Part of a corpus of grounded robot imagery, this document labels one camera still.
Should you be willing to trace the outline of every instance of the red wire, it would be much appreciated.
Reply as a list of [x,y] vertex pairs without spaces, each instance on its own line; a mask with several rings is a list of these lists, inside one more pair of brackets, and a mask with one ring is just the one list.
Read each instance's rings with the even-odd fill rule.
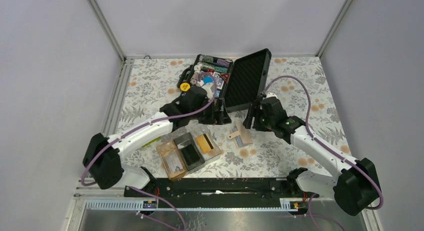
[[156,195],[156,196],[159,196],[159,193],[160,193],[160,192],[159,192],[159,187],[156,187],[154,190],[155,190],[155,195]]
[[308,198],[308,193],[303,192],[303,199],[302,199],[302,203],[304,203],[306,201],[306,199]]

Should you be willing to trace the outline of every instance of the black carrying case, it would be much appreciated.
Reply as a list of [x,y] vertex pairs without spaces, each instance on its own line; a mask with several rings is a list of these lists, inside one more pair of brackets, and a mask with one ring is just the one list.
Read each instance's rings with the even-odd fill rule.
[[[182,83],[190,83],[190,79],[195,73],[194,65],[199,62],[201,55],[197,55],[194,64],[180,75],[178,88]],[[230,74],[228,82],[224,83],[214,104],[205,109],[199,116],[199,123],[205,125],[229,124],[231,119],[228,113],[247,110],[249,104],[255,101],[265,88],[270,62],[271,52],[267,48],[230,62],[227,71],[227,74]]]

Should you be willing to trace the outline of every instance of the white wall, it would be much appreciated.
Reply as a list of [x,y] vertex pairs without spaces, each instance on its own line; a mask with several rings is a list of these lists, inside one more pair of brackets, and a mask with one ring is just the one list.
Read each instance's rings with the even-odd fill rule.
[[345,0],[97,0],[126,55],[315,54]]
[[377,168],[384,231],[423,230],[424,0],[355,0],[322,58],[352,154]]
[[57,231],[120,61],[86,0],[0,0],[0,230]]

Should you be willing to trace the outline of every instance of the yellow sticker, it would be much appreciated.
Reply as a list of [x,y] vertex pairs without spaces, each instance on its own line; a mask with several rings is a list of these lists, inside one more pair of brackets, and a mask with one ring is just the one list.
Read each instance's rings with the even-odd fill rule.
[[181,89],[181,91],[183,92],[187,92],[190,89],[190,84],[183,82],[179,88]]

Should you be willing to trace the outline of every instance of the tag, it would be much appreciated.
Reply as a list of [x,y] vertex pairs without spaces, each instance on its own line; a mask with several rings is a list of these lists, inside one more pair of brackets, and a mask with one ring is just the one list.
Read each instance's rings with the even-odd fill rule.
[[230,74],[229,73],[220,73],[219,76],[221,76],[221,78],[228,83],[228,80],[230,79]]
[[187,92],[190,89],[190,84],[183,82],[179,88],[181,89],[181,91],[183,92]]

